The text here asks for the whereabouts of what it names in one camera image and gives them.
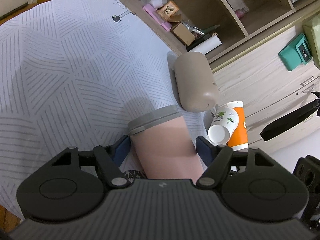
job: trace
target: cartoon print cup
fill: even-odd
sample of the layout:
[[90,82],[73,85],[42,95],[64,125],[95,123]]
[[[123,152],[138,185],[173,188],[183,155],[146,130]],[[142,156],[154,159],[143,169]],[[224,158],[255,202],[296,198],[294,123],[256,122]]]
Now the cartoon print cup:
[[215,145],[226,144],[238,123],[239,116],[234,109],[227,106],[219,107],[208,130],[210,141]]
[[231,107],[237,112],[239,116],[239,125],[233,132],[230,140],[228,141],[228,146],[232,147],[232,149],[235,151],[248,148],[248,135],[247,126],[245,125],[243,102],[234,101],[227,103],[223,106]]

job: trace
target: wooden cabinet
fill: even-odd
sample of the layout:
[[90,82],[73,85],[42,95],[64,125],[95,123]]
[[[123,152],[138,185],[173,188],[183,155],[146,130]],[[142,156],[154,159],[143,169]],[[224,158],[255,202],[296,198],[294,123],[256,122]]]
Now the wooden cabinet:
[[320,117],[317,117],[315,112],[304,122],[267,142],[263,141],[260,136],[261,131],[271,122],[315,100],[317,97],[310,92],[319,90],[320,77],[316,78],[307,86],[300,88],[282,100],[247,117],[246,125],[249,145],[261,147],[261,149],[270,154],[282,147],[298,141],[299,139],[320,128]]
[[289,72],[278,52],[297,34],[292,27],[213,74],[219,105],[241,100],[246,117],[276,103],[320,76],[311,60]]
[[[244,42],[280,22],[315,0],[173,0],[191,22],[201,28],[220,25],[217,29],[222,45],[206,54],[209,63],[240,46]],[[124,0],[124,4],[141,18],[178,55],[185,53],[185,45],[171,32],[165,31],[143,9],[138,0]],[[248,7],[241,19],[236,9]]]
[[249,147],[258,147],[267,154],[271,154],[276,150],[287,147],[292,143],[310,135],[320,128],[320,117],[316,116],[316,112],[305,121],[299,123],[290,130],[274,137],[271,140],[264,141],[263,139],[250,143]]

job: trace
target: bedspread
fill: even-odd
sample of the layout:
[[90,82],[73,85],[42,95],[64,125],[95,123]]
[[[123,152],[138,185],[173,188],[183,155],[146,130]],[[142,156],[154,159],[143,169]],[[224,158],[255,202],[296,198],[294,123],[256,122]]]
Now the bedspread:
[[[23,217],[17,187],[53,156],[113,144],[132,119],[177,104],[175,59],[118,0],[53,0],[0,26],[0,204]],[[179,110],[193,141],[206,135],[201,113]]]

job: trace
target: white paper roll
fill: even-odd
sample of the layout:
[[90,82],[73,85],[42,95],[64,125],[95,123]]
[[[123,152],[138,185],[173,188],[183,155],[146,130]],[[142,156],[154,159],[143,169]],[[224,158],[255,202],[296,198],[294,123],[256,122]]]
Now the white paper roll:
[[196,51],[202,54],[206,54],[221,44],[222,42],[219,40],[218,36],[214,35],[211,38],[199,44],[198,46],[196,46],[195,48],[193,48],[191,51]]

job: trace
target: small decorative box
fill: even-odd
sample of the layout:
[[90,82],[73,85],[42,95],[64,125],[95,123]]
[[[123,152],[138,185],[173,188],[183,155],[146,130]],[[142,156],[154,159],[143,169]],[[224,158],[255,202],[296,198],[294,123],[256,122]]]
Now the small decorative box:
[[175,14],[177,11],[179,11],[179,7],[173,1],[169,1],[165,6],[157,10],[157,14],[164,20],[168,21],[170,16]]

